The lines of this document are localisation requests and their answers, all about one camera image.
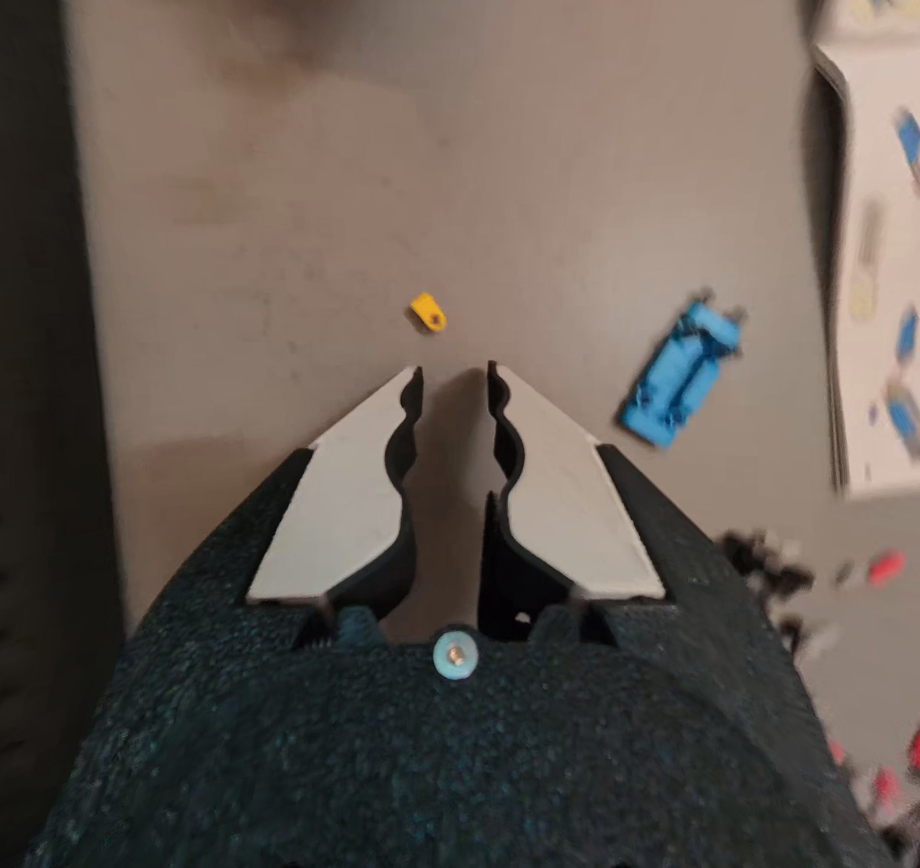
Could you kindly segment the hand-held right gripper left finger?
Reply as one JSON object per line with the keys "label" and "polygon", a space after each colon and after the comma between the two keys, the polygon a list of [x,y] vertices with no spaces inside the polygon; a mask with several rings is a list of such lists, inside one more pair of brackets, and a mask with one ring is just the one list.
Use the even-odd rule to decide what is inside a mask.
{"label": "hand-held right gripper left finger", "polygon": [[417,457],[423,389],[420,366],[402,369],[308,447],[248,605],[362,606],[382,620],[407,598],[417,541],[405,479]]}

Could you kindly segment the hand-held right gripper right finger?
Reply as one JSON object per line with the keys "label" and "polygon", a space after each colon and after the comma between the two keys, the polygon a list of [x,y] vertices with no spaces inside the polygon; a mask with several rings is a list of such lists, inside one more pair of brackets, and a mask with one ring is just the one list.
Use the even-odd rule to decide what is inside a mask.
{"label": "hand-held right gripper right finger", "polygon": [[491,360],[486,381],[504,483],[487,499],[480,632],[524,642],[556,607],[596,632],[605,604],[666,601],[600,440],[504,364]]}

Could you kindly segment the pile of small building pieces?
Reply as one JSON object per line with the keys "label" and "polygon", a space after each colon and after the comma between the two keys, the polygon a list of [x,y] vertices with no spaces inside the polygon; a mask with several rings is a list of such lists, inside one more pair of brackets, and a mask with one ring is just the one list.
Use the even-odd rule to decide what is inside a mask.
{"label": "pile of small building pieces", "polygon": [[[774,627],[798,671],[840,643],[842,629],[831,621],[808,621],[788,608],[810,592],[817,575],[799,562],[799,546],[766,530],[725,533],[721,551],[742,576]],[[901,776],[886,766],[866,766],[833,736],[827,737],[834,765],[867,821],[897,866],[919,865],[918,798],[908,801]]]}

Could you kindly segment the yellow connector piece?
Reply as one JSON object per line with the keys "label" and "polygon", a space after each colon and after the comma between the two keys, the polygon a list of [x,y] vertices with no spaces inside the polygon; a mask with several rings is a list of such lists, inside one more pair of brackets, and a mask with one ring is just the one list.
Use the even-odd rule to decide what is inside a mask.
{"label": "yellow connector piece", "polygon": [[430,292],[424,291],[410,300],[408,318],[424,333],[442,333],[447,327],[446,315]]}

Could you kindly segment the blue panel with black pins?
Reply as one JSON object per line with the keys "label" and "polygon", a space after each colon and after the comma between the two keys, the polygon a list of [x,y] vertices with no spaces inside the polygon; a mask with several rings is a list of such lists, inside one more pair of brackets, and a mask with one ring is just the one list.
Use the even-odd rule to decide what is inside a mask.
{"label": "blue panel with black pins", "polygon": [[718,310],[705,290],[691,299],[655,346],[616,414],[627,433],[668,449],[698,414],[723,363],[741,355],[742,308]]}

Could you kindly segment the red and grey pin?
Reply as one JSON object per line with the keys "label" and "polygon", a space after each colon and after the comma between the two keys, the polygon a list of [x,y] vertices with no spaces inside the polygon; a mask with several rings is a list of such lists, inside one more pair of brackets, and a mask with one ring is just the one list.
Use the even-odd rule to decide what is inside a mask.
{"label": "red and grey pin", "polygon": [[905,563],[906,556],[899,550],[880,552],[861,563],[847,562],[839,568],[835,586],[839,589],[884,586],[903,573]]}

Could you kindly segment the black perforated pad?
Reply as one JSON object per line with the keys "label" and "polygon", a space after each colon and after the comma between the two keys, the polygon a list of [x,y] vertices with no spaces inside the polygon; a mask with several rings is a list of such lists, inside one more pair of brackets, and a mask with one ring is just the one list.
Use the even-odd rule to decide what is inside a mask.
{"label": "black perforated pad", "polygon": [[122,634],[63,0],[1,0],[3,747],[75,732]]}

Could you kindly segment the instruction booklet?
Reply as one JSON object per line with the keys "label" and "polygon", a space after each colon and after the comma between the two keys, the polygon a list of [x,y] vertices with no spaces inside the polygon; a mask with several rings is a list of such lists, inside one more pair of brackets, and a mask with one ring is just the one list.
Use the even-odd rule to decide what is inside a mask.
{"label": "instruction booklet", "polygon": [[837,485],[918,490],[919,0],[822,0],[819,71],[844,121],[830,302]]}

